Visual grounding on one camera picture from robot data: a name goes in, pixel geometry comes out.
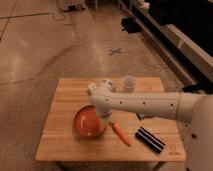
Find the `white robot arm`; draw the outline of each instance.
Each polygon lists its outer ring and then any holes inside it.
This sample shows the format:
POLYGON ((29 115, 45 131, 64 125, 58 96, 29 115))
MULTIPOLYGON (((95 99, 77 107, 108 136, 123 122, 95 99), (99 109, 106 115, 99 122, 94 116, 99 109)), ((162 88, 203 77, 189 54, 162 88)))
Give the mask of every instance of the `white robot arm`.
POLYGON ((115 85, 105 79, 89 85, 90 101, 100 117, 111 109, 191 123, 187 168, 213 170, 213 96, 191 93, 116 93, 115 85))

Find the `cup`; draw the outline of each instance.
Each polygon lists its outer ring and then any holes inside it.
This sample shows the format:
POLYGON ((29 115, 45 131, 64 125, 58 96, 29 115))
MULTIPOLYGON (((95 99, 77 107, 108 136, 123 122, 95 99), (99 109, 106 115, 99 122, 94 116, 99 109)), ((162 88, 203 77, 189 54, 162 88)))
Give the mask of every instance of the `cup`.
POLYGON ((124 93, 132 93, 136 87, 137 80, 132 76, 126 76, 121 79, 124 93))

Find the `orange carrot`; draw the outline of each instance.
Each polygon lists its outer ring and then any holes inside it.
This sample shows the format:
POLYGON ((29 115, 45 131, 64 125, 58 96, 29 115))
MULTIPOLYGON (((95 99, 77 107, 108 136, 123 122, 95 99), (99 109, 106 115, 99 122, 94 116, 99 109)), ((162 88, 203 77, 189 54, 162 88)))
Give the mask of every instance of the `orange carrot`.
POLYGON ((119 138, 128 146, 131 146, 126 134, 122 131, 118 123, 112 124, 113 131, 119 136, 119 138))

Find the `floor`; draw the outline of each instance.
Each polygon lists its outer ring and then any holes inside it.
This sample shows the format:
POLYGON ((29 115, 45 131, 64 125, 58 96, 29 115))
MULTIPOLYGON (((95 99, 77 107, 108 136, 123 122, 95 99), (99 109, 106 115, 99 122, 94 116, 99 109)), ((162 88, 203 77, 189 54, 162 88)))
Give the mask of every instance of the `floor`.
MULTIPOLYGON (((142 33, 122 31, 125 13, 115 4, 64 15, 55 0, 0 1, 2 171, 59 170, 54 163, 35 161, 35 153, 61 77, 157 76, 166 91, 183 86, 142 33), (111 53, 119 48, 121 53, 111 53)), ((184 138, 186 128, 180 129, 184 138)), ((161 170, 183 168, 183 163, 167 163, 161 170)), ((71 163, 71 170, 140 171, 150 170, 150 165, 71 163)))

